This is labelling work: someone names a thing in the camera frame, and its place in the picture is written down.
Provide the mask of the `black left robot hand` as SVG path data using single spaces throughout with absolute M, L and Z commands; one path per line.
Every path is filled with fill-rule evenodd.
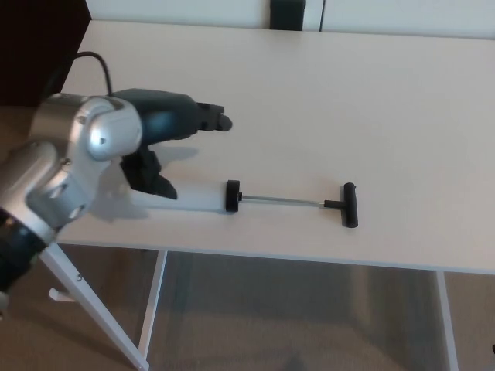
M 113 96 L 132 104 L 142 122 L 141 144 L 120 162 L 131 189 L 139 192 L 178 198 L 172 183 L 160 175 L 162 166 L 151 145 L 183 140 L 198 131 L 229 131 L 233 127 L 222 106 L 198 103 L 185 94 L 132 88 Z

